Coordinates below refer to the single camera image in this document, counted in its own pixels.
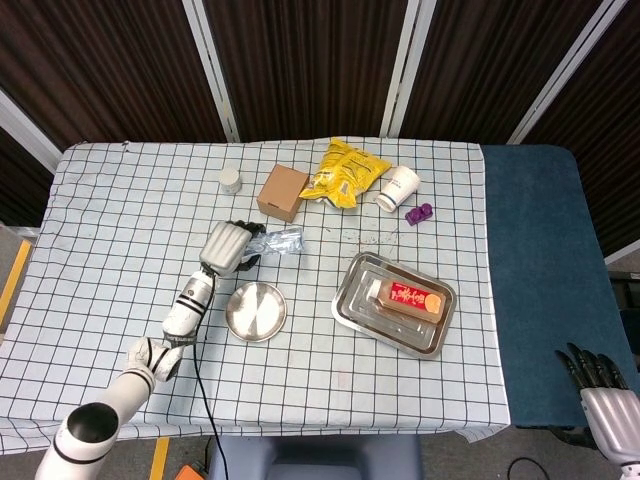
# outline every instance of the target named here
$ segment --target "dark curtain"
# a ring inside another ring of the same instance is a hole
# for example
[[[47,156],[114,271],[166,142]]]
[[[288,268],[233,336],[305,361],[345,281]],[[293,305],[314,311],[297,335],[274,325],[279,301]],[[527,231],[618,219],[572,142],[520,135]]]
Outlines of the dark curtain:
[[[378,136],[406,0],[207,0],[243,141]]]
[[[605,255],[640,238],[640,2],[628,2],[525,139],[573,152]]]
[[[0,165],[0,220],[5,225],[39,227],[53,175],[2,129]]]
[[[444,0],[401,137],[505,143],[600,0]]]
[[[224,142],[180,0],[0,2],[0,86],[61,150]]]

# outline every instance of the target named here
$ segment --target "paper cup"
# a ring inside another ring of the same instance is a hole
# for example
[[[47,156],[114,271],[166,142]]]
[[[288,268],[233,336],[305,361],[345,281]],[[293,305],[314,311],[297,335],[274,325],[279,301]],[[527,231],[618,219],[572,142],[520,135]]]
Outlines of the paper cup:
[[[225,168],[220,172],[218,177],[220,182],[220,190],[226,195],[234,195],[242,188],[242,179],[240,172],[235,168]]]
[[[410,168],[399,165],[395,168],[389,183],[376,197],[376,203],[385,212],[391,213],[418,189],[418,185],[420,177]]]

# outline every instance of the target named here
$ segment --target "metal tray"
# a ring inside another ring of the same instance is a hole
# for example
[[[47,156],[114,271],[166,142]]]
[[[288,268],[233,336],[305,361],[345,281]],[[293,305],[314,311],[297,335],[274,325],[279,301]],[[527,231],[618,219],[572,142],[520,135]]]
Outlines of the metal tray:
[[[443,318],[437,325],[415,317],[383,309],[366,300],[375,279],[397,280],[418,288],[440,292],[445,296]],[[356,255],[331,303],[334,318],[358,332],[365,333],[418,358],[435,357],[444,342],[456,294],[451,287],[417,270],[393,263],[375,253]]]

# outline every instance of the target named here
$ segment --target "gray chair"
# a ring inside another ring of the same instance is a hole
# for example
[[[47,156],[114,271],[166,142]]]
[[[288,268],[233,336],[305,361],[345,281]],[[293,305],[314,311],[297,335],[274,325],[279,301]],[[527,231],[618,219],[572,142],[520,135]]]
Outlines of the gray chair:
[[[418,435],[232,437],[220,441],[229,478],[242,480],[422,480]],[[211,442],[208,480],[224,480]]]

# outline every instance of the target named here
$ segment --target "robotic arm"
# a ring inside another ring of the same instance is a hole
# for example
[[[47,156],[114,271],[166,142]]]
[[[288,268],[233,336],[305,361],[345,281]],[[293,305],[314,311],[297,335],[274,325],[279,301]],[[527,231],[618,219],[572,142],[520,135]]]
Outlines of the robotic arm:
[[[598,449],[622,469],[621,480],[640,478],[640,400],[606,355],[567,344],[575,358],[556,350],[569,371]]]
[[[191,276],[162,323],[164,341],[140,338],[129,350],[127,368],[100,398],[64,419],[36,479],[96,478],[120,427],[149,399],[156,381],[166,382],[177,373],[184,348],[197,340],[198,325],[213,299],[216,276],[236,271],[251,230],[259,229],[253,227],[242,222],[215,226],[200,252],[202,271]]]

